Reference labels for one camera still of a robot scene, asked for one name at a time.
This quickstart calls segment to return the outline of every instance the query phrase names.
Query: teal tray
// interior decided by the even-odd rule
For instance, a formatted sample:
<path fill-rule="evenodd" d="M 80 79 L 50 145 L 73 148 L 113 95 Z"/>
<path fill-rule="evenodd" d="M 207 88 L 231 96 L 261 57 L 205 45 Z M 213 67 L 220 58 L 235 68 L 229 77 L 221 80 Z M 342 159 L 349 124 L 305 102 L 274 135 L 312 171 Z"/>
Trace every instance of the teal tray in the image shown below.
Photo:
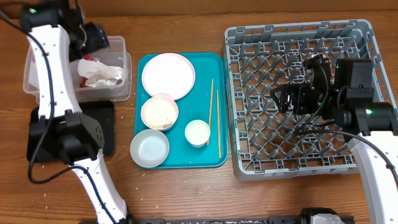
<path fill-rule="evenodd" d="M 156 55 L 158 54 L 146 55 L 138 64 L 134 136 L 148 128 L 141 120 L 141 107 L 150 98 L 142 86 L 142 71 L 147 62 Z M 195 84 L 186 96 L 176 101 L 179 110 L 177 121 L 169 130 L 164 131 L 170 143 L 170 152 L 166 160 L 155 169 L 221 166 L 228 158 L 228 124 L 223 61 L 214 53 L 181 55 L 186 57 L 195 68 Z M 214 92 L 210 145 L 195 148 L 185 139 L 185 127 L 195 119 L 208 123 L 212 78 L 214 78 Z M 218 158 L 217 90 L 220 94 L 221 159 Z"/>

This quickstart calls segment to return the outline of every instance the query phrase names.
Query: dish rack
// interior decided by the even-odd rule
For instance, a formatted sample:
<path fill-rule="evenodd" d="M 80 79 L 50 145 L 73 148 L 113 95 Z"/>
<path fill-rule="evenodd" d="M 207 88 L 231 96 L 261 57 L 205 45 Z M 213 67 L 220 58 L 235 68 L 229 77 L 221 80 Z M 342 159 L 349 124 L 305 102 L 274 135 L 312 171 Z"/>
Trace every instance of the dish rack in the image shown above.
<path fill-rule="evenodd" d="M 230 27 L 224 65 L 233 137 L 233 168 L 239 180 L 281 179 L 313 174 L 357 173 L 355 158 L 339 134 L 293 136 L 310 115 L 292 107 L 279 113 L 270 90 L 309 82 L 302 61 L 325 54 L 332 81 L 338 58 L 371 59 L 374 101 L 388 101 L 398 114 L 372 27 L 365 20 Z M 316 116 L 313 124 L 323 123 Z M 326 129 L 337 130 L 330 125 Z M 307 129 L 316 129 L 308 125 Z"/>

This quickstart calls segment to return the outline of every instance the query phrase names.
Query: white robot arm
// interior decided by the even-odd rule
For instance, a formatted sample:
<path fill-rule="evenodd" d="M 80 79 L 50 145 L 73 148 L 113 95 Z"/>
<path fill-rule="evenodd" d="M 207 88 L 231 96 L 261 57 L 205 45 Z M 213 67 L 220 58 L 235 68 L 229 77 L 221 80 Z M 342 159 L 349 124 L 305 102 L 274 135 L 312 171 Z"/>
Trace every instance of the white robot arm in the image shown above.
<path fill-rule="evenodd" d="M 72 113 L 81 113 L 81 109 L 73 91 L 72 76 L 69 69 L 69 45 L 70 39 L 68 32 L 60 25 L 52 27 L 45 25 L 35 27 L 30 34 L 37 39 L 47 53 L 50 69 L 52 72 L 53 95 L 55 105 L 54 118 L 65 116 L 65 112 L 70 110 Z M 40 107 L 39 117 L 50 116 L 50 94 L 49 79 L 47 76 L 47 67 L 42 56 L 42 52 L 36 43 L 28 38 L 31 48 L 34 50 L 37 73 L 40 83 Z M 91 158 L 77 160 L 73 162 L 73 166 L 80 166 L 86 169 L 97 189 L 99 197 L 108 209 L 110 215 L 116 223 L 127 223 L 128 209 L 125 201 L 120 197 L 115 189 L 111 177 L 106 169 L 102 149 L 98 151 L 96 159 Z M 98 223 L 113 223 L 108 214 L 102 208 L 98 196 L 95 194 L 89 177 L 80 169 L 73 169 L 74 173 L 82 182 L 84 188 L 90 197 L 91 202 L 96 210 Z"/>
<path fill-rule="evenodd" d="M 391 131 L 373 131 L 364 138 L 376 145 L 395 167 L 398 166 L 398 136 Z M 371 223 L 398 221 L 398 188 L 385 160 L 362 141 L 352 139 L 349 145 L 361 174 Z"/>

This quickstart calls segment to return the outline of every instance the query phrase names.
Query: wooden table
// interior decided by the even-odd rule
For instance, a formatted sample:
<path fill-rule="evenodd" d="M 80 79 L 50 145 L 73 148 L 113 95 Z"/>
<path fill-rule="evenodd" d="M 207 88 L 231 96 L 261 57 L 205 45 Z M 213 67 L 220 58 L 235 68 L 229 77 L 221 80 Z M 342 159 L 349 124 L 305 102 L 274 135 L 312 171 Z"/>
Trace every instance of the wooden table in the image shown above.
<path fill-rule="evenodd" d="M 121 35 L 132 55 L 133 87 L 129 100 L 116 106 L 116 153 L 106 159 L 112 180 L 137 218 L 254 218 L 297 215 L 303 207 L 330 207 L 369 223 L 359 175 L 322 175 L 285 180 L 240 182 L 231 153 L 215 169 L 144 170 L 132 161 L 136 71 L 140 58 L 156 52 L 221 53 L 224 31 L 231 26 L 286 22 L 367 19 L 373 26 L 393 92 L 398 97 L 398 13 L 313 12 L 230 14 L 218 16 L 101 17 L 109 35 Z M 25 158 L 30 111 L 35 98 L 22 90 L 26 37 L 0 22 L 0 223 L 77 223 L 95 219 L 80 181 L 67 173 L 45 185 L 28 181 Z M 35 165 L 44 178 L 61 162 Z"/>

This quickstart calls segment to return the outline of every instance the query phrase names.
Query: small white cup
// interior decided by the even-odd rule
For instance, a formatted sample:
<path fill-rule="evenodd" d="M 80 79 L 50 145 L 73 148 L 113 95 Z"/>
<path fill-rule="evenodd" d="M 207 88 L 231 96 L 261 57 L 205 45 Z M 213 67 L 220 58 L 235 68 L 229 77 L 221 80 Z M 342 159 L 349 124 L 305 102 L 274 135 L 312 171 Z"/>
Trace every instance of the small white cup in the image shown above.
<path fill-rule="evenodd" d="M 210 127 L 202 120 L 191 121 L 185 128 L 185 138 L 193 147 L 202 147 L 210 138 Z"/>

